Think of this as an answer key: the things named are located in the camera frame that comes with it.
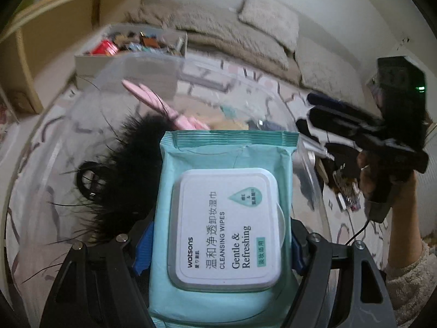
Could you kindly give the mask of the person right hand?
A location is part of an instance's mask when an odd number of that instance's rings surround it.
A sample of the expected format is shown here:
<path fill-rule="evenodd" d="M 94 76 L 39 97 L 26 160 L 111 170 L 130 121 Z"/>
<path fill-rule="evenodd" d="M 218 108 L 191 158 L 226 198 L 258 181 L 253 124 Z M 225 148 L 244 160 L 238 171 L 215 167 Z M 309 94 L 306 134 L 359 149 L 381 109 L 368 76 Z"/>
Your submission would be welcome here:
<path fill-rule="evenodd" d="M 359 153 L 360 189 L 369 221 L 381 223 L 392 213 L 394 227 L 418 224 L 417 177 L 411 171 L 405 180 L 389 175 L 384 162 L 368 151 Z"/>

